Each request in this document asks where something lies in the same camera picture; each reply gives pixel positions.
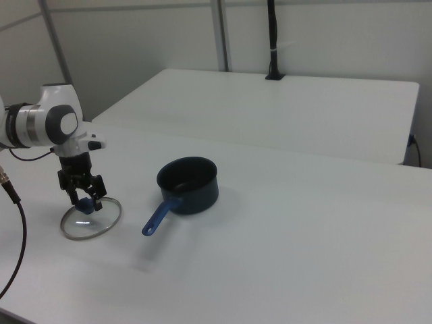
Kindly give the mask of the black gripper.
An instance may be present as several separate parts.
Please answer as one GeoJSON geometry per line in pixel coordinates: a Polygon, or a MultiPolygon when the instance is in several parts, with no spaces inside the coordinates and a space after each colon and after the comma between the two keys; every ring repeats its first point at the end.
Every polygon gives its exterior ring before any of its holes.
{"type": "Polygon", "coordinates": [[[79,203],[76,187],[70,176],[85,177],[83,191],[88,197],[82,199],[83,211],[99,211],[103,208],[101,199],[107,194],[101,175],[91,175],[92,163],[89,153],[73,157],[59,157],[61,170],[57,172],[60,188],[66,191],[72,205],[79,203]]]}

